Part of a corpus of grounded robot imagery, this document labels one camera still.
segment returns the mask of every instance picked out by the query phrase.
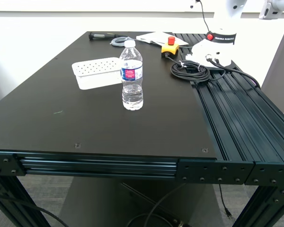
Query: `bottle cap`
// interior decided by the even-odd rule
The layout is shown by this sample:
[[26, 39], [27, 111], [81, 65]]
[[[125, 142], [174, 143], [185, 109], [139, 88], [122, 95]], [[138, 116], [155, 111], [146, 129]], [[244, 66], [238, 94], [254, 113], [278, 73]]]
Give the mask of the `bottle cap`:
[[126, 40], [124, 42], [124, 46], [126, 48], [132, 48], [132, 47], [135, 47], [136, 46], [136, 42], [134, 40]]

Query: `screwdriver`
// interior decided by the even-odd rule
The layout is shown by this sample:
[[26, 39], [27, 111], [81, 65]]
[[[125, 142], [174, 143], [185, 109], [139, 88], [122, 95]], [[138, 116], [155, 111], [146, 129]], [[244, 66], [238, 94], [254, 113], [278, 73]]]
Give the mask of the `screwdriver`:
[[125, 35], [117, 35], [113, 33], [102, 33], [102, 32], [90, 32], [89, 34], [89, 40], [92, 40], [93, 38], [98, 39], [114, 39], [117, 37], [127, 37]]

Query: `red light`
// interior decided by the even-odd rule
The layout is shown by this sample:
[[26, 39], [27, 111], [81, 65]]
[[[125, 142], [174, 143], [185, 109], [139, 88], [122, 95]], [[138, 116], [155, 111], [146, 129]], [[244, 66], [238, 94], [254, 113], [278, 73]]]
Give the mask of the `red light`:
[[175, 44], [175, 39], [176, 39], [175, 37], [170, 36], [170, 37], [169, 37], [168, 44], [171, 45], [171, 46], [172, 46], [173, 44]]
[[208, 39], [208, 40], [213, 40], [213, 35], [212, 35], [212, 34], [208, 34], [208, 35], [207, 35], [207, 39]]

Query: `white plastic tray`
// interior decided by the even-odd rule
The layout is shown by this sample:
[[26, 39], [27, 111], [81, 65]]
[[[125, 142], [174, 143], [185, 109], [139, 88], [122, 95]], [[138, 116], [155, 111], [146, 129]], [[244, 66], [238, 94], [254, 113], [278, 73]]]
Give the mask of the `white plastic tray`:
[[103, 58], [72, 64], [79, 88], [82, 90], [121, 83], [118, 58]]

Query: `emergency stop button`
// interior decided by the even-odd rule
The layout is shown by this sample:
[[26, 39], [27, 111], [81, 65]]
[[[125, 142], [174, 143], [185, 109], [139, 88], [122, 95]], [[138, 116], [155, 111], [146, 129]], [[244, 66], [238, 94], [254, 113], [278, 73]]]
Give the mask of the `emergency stop button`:
[[169, 44], [170, 46], [174, 45], [174, 44], [175, 44], [175, 40], [176, 40], [175, 37], [170, 36], [170, 37], [169, 37], [169, 42], [168, 42], [168, 44]]

